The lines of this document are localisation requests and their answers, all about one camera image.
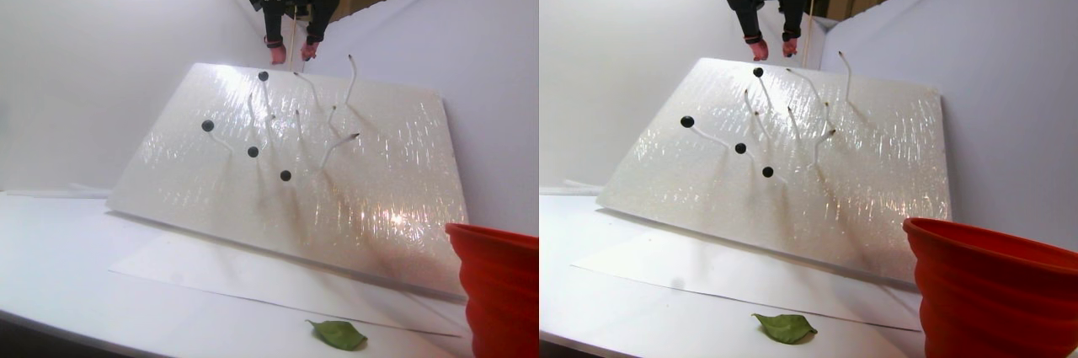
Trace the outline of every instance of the green leaf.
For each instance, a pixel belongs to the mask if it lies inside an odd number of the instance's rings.
[[[752,314],[760,325],[763,325],[763,333],[771,340],[783,344],[796,344],[808,333],[816,334],[816,329],[808,325],[808,319],[801,315],[778,315],[775,317]]]
[[[307,320],[315,327],[315,332],[322,342],[331,347],[344,350],[355,350],[360,344],[367,341],[367,335],[360,334],[350,322],[347,321],[322,321],[314,322]]]

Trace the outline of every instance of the white board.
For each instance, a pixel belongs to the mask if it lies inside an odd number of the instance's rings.
[[[754,75],[757,67],[762,78]],[[902,220],[949,219],[951,210],[939,93],[853,75],[847,102],[846,74],[793,72],[807,80],[783,67],[701,59],[618,166],[598,204],[913,281],[915,260]],[[685,128],[686,115],[694,129],[730,148]],[[747,151],[738,154],[736,143]],[[772,178],[763,176],[765,167]]]
[[[358,80],[346,106],[347,79],[305,75],[312,88],[290,72],[270,71],[263,88],[260,71],[193,66],[108,207],[462,294],[444,225],[468,217],[438,95]],[[205,120],[215,125],[210,133]],[[359,136],[319,169],[327,149],[351,134]]]

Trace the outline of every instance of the red bucket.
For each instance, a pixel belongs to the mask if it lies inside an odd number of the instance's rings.
[[[476,358],[539,356],[539,237],[448,223]]]
[[[1063,358],[1078,348],[1078,253],[966,224],[907,219],[925,356]]]

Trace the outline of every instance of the white rod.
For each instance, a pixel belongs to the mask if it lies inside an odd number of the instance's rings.
[[[270,108],[270,84],[262,82],[262,102],[266,106],[266,120],[272,120],[277,118],[273,114],[273,109]]]
[[[355,140],[358,137],[359,134],[351,134],[344,139],[340,139],[336,143],[333,143],[333,146],[331,146],[329,149],[326,150],[326,154],[322,155],[322,163],[318,165],[318,169],[321,170],[322,168],[326,168],[326,162],[330,160],[330,153],[334,149],[336,149],[341,144],[347,143],[349,140]]]
[[[348,63],[351,65],[351,81],[348,82],[348,93],[344,96],[344,104],[347,106],[348,100],[351,99],[351,90],[356,87],[356,59],[351,58],[351,54],[348,54]]]
[[[344,105],[345,105],[345,107],[347,107],[347,105],[348,105],[348,99],[351,98],[351,88],[354,88],[355,85],[356,85],[356,60],[354,58],[351,58],[351,54],[348,54],[348,63],[350,63],[350,65],[351,65],[351,81],[348,82],[348,93],[346,94],[346,96],[344,96]],[[334,106],[333,110],[330,111],[330,116],[326,119],[326,123],[327,124],[329,124],[331,121],[333,121],[333,113],[336,112],[336,109],[337,109],[337,107]]]
[[[254,92],[251,92],[251,94],[247,95],[247,111],[249,111],[251,113],[251,125],[250,126],[251,126],[252,129],[254,128],[254,120],[255,120],[254,119],[254,105],[251,104],[251,101],[253,99],[254,99]]]
[[[221,138],[217,137],[217,135],[213,135],[213,133],[212,133],[212,132],[207,132],[207,133],[206,133],[206,135],[209,135],[209,138],[210,138],[210,139],[213,139],[213,141],[216,141],[216,142],[218,142],[218,143],[221,143],[221,146],[223,146],[223,147],[226,147],[226,149],[229,149],[229,154],[230,154],[230,155],[231,155],[232,153],[235,153],[235,152],[236,152],[236,150],[235,150],[235,149],[232,149],[232,147],[231,147],[231,146],[229,146],[229,143],[225,143],[225,142],[224,142],[224,140],[221,140]]]
[[[786,71],[808,82],[808,87],[812,88],[813,96],[816,96],[816,100],[819,101],[819,106],[824,108],[824,132],[827,132],[831,127],[831,104],[825,101],[824,97],[819,95],[819,92],[816,90],[816,84],[813,84],[812,79],[808,79],[804,74],[798,73],[791,69],[786,69]]]
[[[768,140],[771,140],[771,135],[768,134],[768,129],[763,127],[763,120],[760,119],[760,113],[752,110],[752,105],[748,102],[748,88],[745,88],[745,107],[748,107],[748,113],[756,119],[756,122],[760,124],[760,130],[763,132],[763,136],[766,136]]]
[[[831,138],[831,136],[834,136],[834,133],[835,133],[835,129],[828,130],[827,134],[824,134],[824,136],[820,136],[819,139],[816,139],[816,146],[813,147],[813,151],[812,151],[812,165],[815,166],[816,163],[819,163],[819,146],[820,146],[820,143],[823,143],[828,138]]]
[[[315,92],[315,83],[307,80],[307,78],[303,77],[303,74],[300,74],[299,72],[293,71],[292,74],[295,74],[295,77],[300,78],[300,80],[303,80],[307,82],[307,85],[310,85],[310,96],[315,98],[315,102],[318,102],[318,93]]]
[[[295,132],[300,134],[300,140],[303,140],[303,126],[300,126],[300,110],[295,110]]]
[[[813,84],[812,80],[810,80],[804,74],[801,74],[799,72],[793,71],[792,69],[787,68],[786,71],[788,71],[788,72],[792,73],[793,75],[797,75],[797,77],[799,77],[801,79],[804,79],[806,82],[808,82],[808,87],[812,88],[812,94],[816,96],[816,100],[819,101],[819,105],[824,106],[824,97],[819,96],[819,92],[816,91],[816,84]]]
[[[719,139],[719,138],[714,137],[711,135],[705,134],[703,130],[700,130],[700,128],[697,128],[695,126],[690,127],[689,130],[692,130],[692,132],[696,133],[696,135],[703,136],[704,139],[707,139],[707,140],[714,141],[716,143],[722,144],[722,147],[727,148],[727,150],[730,149],[730,144],[727,144],[727,142],[723,141],[723,139]]]
[[[778,180],[779,182],[783,183],[783,185],[790,187],[790,183],[788,181],[786,181],[785,179],[783,179],[782,177],[778,177],[778,175],[771,176],[771,178],[769,178],[769,180]]]
[[[797,135],[798,140],[801,140],[801,129],[798,128],[798,120],[793,119],[793,108],[786,107],[786,112],[790,114],[790,122],[793,122],[793,134]]]
[[[771,109],[771,111],[774,111],[775,106],[771,104],[771,94],[768,94],[768,86],[763,85],[763,78],[756,78],[756,80],[760,81],[760,86],[763,87],[763,96],[768,97],[768,107]]]
[[[854,69],[849,68],[849,61],[846,61],[846,55],[839,51],[839,57],[842,58],[842,63],[846,64],[846,96],[843,97],[846,102],[849,102],[849,80],[854,77]]]

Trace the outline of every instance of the white backdrop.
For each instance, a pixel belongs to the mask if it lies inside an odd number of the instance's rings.
[[[539,0],[539,9],[544,187],[566,179],[604,184],[701,57],[752,60],[725,0]],[[766,63],[800,67],[804,51],[782,56],[784,18],[776,9],[769,1],[759,11]],[[812,39],[823,42],[824,30],[815,28]],[[808,61],[816,65],[818,53]]]
[[[539,234],[537,0],[400,0],[331,24],[310,73],[438,91],[473,224]]]
[[[955,220],[1078,250],[1074,0],[893,0],[828,35],[823,69],[939,85]]]
[[[236,5],[0,0],[0,189],[111,188],[192,64],[268,66]]]

